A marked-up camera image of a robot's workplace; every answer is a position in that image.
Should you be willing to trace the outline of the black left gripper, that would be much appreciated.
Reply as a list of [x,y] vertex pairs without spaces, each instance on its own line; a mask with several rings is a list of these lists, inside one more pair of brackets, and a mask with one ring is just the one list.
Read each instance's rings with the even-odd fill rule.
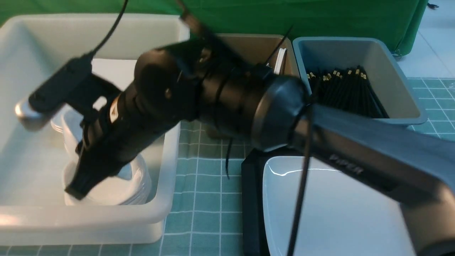
[[82,141],[75,175],[65,191],[78,200],[101,181],[117,175],[164,133],[178,123],[172,114],[169,86],[131,85],[124,92],[114,85],[96,87],[107,104],[82,122]]

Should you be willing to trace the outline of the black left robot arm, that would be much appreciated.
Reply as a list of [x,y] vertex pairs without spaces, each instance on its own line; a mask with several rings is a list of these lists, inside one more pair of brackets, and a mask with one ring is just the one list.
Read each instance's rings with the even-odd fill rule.
[[196,119],[263,152],[303,153],[289,256],[312,156],[399,202],[416,255],[454,255],[454,142],[317,104],[301,79],[240,64],[217,38],[141,54],[130,86],[83,123],[65,192],[82,200],[177,123]]

